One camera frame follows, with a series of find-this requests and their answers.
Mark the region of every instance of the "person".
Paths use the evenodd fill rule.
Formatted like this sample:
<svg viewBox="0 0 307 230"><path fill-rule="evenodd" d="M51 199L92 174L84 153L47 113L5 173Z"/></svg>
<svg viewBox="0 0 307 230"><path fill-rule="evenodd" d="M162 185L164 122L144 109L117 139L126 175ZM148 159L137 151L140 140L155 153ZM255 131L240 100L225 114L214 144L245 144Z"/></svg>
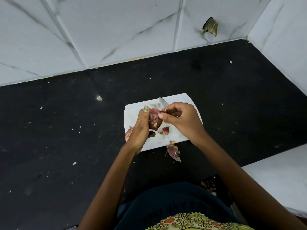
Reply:
<svg viewBox="0 0 307 230"><path fill-rule="evenodd" d="M205 131L193 105L175 102L159 113L198 147L216 168L241 211L261 229L307 229L254 181ZM140 194L118 219L118 204L128 168L149 134L149 108L140 110L128 141L121 148L90 204L79 230L101 229L252 229L201 187L178 182Z"/></svg>

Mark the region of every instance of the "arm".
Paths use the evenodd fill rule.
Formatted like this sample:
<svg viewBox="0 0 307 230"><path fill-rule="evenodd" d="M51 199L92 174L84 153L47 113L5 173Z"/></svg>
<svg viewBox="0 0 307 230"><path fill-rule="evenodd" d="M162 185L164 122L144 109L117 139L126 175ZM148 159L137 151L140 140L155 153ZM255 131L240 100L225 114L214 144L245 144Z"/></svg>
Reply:
<svg viewBox="0 0 307 230"><path fill-rule="evenodd" d="M207 134L193 105L175 102L162 111L165 113L160 113L159 117L173 124L206 155L236 203L246 213L272 229L307 229Z"/></svg>
<svg viewBox="0 0 307 230"><path fill-rule="evenodd" d="M101 187L87 209L78 230L101 230L114 227L122 187L131 161L140 153L149 133L149 108L140 110L128 141L119 151Z"/></svg>

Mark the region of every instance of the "forearm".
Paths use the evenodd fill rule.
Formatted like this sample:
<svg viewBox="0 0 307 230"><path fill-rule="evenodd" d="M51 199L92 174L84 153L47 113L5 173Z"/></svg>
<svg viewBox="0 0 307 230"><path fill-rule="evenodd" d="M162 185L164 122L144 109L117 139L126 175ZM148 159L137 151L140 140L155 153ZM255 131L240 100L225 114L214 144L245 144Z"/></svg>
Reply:
<svg viewBox="0 0 307 230"><path fill-rule="evenodd" d="M217 169L228 191L250 216L273 229L307 229L252 179L209 135L197 147Z"/></svg>
<svg viewBox="0 0 307 230"><path fill-rule="evenodd" d="M127 143L121 148L78 229L101 230L112 227L125 177L134 155L135 150Z"/></svg>

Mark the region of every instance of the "hand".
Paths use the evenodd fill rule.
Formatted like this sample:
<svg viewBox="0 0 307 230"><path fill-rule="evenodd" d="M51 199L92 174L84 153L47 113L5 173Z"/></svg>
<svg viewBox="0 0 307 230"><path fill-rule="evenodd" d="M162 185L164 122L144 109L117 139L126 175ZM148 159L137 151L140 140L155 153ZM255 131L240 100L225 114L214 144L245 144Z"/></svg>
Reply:
<svg viewBox="0 0 307 230"><path fill-rule="evenodd" d="M149 134L149 107L144 106L144 109L140 110L138 113L138 119L136 120L135 126L131 135L129 136L126 144L133 148L139 154L144 143L146 142Z"/></svg>
<svg viewBox="0 0 307 230"><path fill-rule="evenodd" d="M194 145L198 145L207 134L193 105L174 102L159 113L159 118L174 125Z"/></svg>

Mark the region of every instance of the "black countertop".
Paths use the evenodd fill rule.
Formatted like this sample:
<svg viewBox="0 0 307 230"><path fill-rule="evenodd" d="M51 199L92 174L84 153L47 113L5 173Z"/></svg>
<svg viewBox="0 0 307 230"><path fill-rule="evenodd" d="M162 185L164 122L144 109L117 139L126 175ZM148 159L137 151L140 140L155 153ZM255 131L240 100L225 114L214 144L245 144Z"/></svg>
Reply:
<svg viewBox="0 0 307 230"><path fill-rule="evenodd" d="M125 105L184 92L240 166L307 142L307 97L246 40L3 86L1 229L78 224L125 142ZM122 201L216 173L188 141L177 145L181 164L164 147L135 157Z"/></svg>

